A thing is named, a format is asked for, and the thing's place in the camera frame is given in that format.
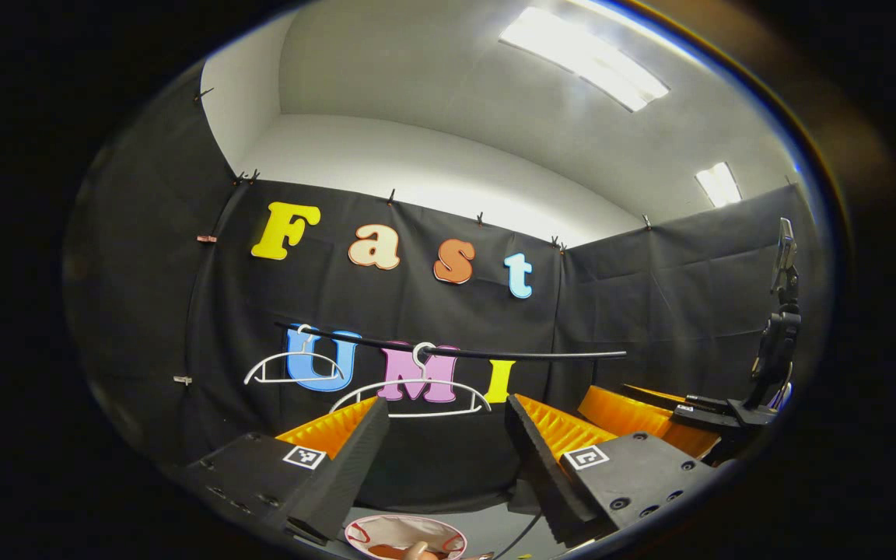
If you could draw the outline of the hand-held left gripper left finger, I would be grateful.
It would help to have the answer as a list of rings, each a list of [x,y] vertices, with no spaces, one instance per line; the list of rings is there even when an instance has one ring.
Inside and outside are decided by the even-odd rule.
[[[341,533],[389,425],[387,400],[366,398],[285,435],[245,433],[181,469],[179,482],[267,542],[324,545]]]

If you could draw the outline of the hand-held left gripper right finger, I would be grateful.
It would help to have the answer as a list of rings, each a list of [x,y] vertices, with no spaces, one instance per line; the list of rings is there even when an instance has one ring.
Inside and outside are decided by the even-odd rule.
[[[519,394],[507,398],[505,424],[548,528],[565,545],[672,513],[717,474],[645,430],[612,435]]]

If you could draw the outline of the white laundry hamper red handles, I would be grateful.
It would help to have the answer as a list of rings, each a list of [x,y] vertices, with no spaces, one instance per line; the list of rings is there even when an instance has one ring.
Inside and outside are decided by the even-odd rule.
[[[468,548],[468,539],[459,529],[429,517],[381,514],[353,520],[344,528],[344,538],[371,560],[369,547],[388,544],[408,548],[416,543],[423,550],[419,560],[459,560]]]

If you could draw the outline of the white clothes hanger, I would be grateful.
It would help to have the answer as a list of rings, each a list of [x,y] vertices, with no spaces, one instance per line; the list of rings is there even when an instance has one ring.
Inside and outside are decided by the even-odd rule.
[[[320,336],[317,336],[317,334],[311,334],[310,330],[313,330],[313,327],[309,324],[301,324],[296,327],[297,334],[306,335],[306,339],[302,341],[301,348],[299,348],[298,351],[288,350],[284,353],[267,355],[266,358],[260,359],[260,361],[256,362],[256,364],[246,373],[243,380],[244,385],[249,385],[249,383],[252,382],[259,383],[259,385],[287,385],[287,383],[294,383],[295,385],[313,391],[335,391],[339,389],[339,387],[348,386],[348,384],[351,383],[351,376],[342,369],[337,359],[328,358],[326,355],[321,355],[309,348],[309,344],[311,341],[314,341],[314,337],[320,339]],[[289,358],[303,359],[308,366],[310,376],[293,376],[292,373],[289,372],[288,378],[269,378],[268,365],[270,362],[276,362],[279,359],[283,359],[285,362],[285,369],[288,371]],[[313,364],[316,359],[323,359],[327,364],[330,364],[331,371],[328,375],[323,376],[317,373]]]
[[[469,385],[465,385],[465,383],[458,383],[455,380],[439,380],[433,379],[428,376],[427,373],[427,365],[426,362],[421,362],[420,354],[422,351],[433,350],[434,344],[430,343],[430,341],[423,341],[422,343],[418,343],[410,352],[410,357],[412,359],[413,365],[419,369],[420,375],[418,378],[410,378],[410,379],[395,379],[395,380],[384,380],[379,383],[371,383],[370,385],[365,385],[360,387],[359,389],[349,391],[349,393],[345,394],[344,397],[338,398],[337,401],[333,405],[331,405],[330,410],[328,410],[328,414],[331,412],[336,412],[345,407],[345,405],[353,398],[355,403],[358,404],[362,401],[362,395],[366,393],[366,391],[376,390],[376,395],[378,396],[378,390],[383,389],[383,387],[395,387],[395,386],[410,386],[410,385],[426,385],[426,386],[445,386],[445,387],[461,387],[461,389],[468,391],[470,394],[470,405],[466,410],[454,410],[454,411],[441,411],[441,412],[391,412],[389,417],[391,418],[448,418],[448,417],[463,417],[463,415],[473,415],[477,414],[477,412],[492,412],[493,408],[487,400],[487,397],[484,394],[479,393],[473,387]]]

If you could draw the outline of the black clothes rack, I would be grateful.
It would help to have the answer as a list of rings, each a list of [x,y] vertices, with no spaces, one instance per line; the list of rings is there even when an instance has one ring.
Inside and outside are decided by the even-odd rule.
[[[505,359],[505,361],[517,362],[569,362],[580,361],[604,361],[605,359],[626,359],[626,351],[612,351],[601,353],[505,353],[494,351],[467,350],[466,348],[439,348],[428,343],[409,344],[406,341],[381,341],[376,339],[367,339],[362,337],[351,336],[350,334],[339,334],[337,332],[327,332],[309,327],[306,325],[296,325],[298,332],[314,334],[314,336],[333,341],[348,341],[348,343],[366,346],[370,348],[382,348],[383,350],[394,350],[406,352],[412,350],[416,346],[421,346],[419,353],[426,355],[447,355],[447,357],[466,358],[466,359]]]

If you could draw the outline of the ceiling light panel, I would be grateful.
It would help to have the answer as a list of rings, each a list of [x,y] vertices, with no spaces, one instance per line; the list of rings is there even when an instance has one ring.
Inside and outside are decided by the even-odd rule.
[[[714,207],[735,205],[742,201],[735,175],[726,162],[716,163],[710,169],[698,171],[695,173],[695,180]]]
[[[617,47],[541,8],[523,10],[501,32],[499,42],[564,68],[632,113],[670,92],[661,79]]]

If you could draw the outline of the black backdrop cloth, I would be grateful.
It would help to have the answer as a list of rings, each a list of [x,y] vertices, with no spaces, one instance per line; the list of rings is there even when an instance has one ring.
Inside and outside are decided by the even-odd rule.
[[[715,75],[714,117],[676,89],[629,113],[558,68],[491,67],[502,100],[299,107],[257,72],[200,61],[93,160],[65,238],[65,305],[90,387],[157,464],[295,428],[408,357],[311,341],[351,383],[243,380],[309,323],[381,341],[505,353],[626,351],[597,379],[740,396],[790,219],[810,329],[828,315],[831,220],[773,116]],[[390,92],[383,87],[390,86]],[[742,201],[695,173],[726,162]],[[199,243],[212,235],[216,243]],[[189,376],[189,386],[172,376]]]

